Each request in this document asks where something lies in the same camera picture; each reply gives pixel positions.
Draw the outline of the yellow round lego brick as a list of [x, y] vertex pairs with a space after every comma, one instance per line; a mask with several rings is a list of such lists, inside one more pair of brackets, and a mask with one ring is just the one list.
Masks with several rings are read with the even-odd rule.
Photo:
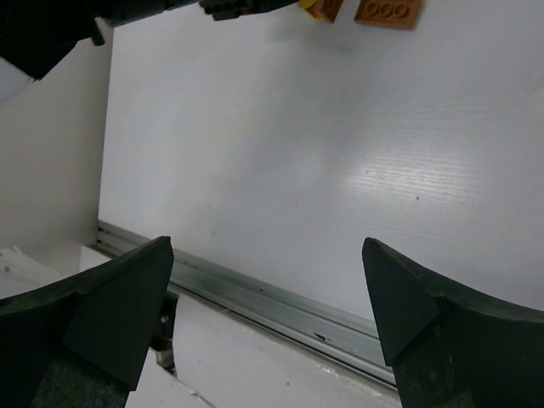
[[301, 9], [308, 9], [316, 3], [316, 0], [298, 0], [297, 5]]

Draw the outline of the aluminium table frame rail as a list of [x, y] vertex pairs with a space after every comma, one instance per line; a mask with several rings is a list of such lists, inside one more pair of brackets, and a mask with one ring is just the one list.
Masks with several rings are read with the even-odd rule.
[[395, 385], [371, 316], [360, 247], [253, 247], [212, 228], [172, 234], [173, 285], [352, 371]]

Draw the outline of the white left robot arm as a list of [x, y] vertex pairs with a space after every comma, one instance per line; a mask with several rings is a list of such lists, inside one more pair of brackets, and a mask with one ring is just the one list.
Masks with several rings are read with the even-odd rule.
[[192, 4], [185, 0], [2, 1], [3, 92], [43, 79], [81, 40], [104, 45], [99, 20], [110, 27], [124, 26]]

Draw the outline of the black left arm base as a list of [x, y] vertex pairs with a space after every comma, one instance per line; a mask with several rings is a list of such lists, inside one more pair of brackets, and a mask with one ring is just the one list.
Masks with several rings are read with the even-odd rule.
[[177, 377], [177, 371], [174, 362], [173, 334], [178, 300], [178, 295], [166, 292], [150, 343], [156, 355], [156, 363], [174, 378]]

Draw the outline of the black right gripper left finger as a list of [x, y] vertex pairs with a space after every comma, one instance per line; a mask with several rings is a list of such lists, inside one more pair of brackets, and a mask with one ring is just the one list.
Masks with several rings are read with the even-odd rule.
[[123, 407], [138, 387], [173, 269], [160, 236], [1, 302], [3, 407]]

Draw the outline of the brown lego brick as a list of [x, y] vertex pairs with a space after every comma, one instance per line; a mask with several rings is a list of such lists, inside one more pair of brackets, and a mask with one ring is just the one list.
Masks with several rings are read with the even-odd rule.
[[422, 11], [422, 0], [363, 0], [354, 22], [395, 30], [411, 30]]

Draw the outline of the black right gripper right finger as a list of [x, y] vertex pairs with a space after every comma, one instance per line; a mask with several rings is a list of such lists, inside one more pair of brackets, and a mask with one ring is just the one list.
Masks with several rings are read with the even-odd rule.
[[486, 295], [366, 238], [362, 261], [404, 407], [541, 407], [543, 313]]

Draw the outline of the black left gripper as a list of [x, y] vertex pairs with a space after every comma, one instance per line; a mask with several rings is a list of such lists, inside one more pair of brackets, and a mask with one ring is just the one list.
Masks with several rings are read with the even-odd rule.
[[170, 1], [169, 9], [198, 4], [214, 20], [233, 20], [251, 14], [267, 14], [296, 3], [295, 0], [201, 0]]

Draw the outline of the brown lego plate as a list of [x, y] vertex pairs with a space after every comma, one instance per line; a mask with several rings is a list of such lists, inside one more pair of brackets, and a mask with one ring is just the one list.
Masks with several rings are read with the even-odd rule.
[[312, 7], [302, 9], [316, 20], [334, 23], [342, 5], [343, 0], [316, 0]]

